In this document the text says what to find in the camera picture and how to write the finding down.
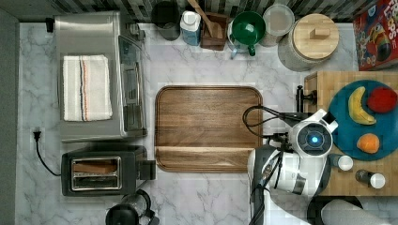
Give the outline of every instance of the cereal box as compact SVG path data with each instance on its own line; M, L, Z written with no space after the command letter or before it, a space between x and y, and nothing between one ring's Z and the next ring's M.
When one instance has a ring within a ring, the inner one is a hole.
M379 0L354 21L360 71L398 64L398 0Z

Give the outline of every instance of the orange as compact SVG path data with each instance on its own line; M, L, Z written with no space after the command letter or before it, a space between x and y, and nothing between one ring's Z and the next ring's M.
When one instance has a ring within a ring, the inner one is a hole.
M380 147L380 140L373 133L367 133L360 136L357 147L365 153L374 154Z

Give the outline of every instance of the wooden tray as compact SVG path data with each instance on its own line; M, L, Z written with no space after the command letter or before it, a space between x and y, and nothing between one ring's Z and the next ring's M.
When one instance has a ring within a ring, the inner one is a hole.
M242 122L242 114L262 104L248 86L166 86L156 97L155 148L168 172L247 171L248 156L262 145ZM251 124L263 119L251 112Z

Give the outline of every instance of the toaster oven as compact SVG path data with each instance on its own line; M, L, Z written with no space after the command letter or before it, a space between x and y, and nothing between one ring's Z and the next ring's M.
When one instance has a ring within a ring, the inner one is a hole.
M62 142L120 140L147 134L142 43L132 38L132 23L128 15L118 11L55 17ZM87 122L64 120L64 56L99 54L108 59L112 117Z

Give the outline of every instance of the banana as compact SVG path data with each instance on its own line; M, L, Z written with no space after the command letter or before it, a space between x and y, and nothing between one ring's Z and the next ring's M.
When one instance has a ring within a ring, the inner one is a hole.
M375 118L372 117L365 110L363 110L362 104L360 103L364 93L365 93L365 87L361 86L357 88L349 97L348 100L349 116L356 123L362 125L373 125L376 122Z

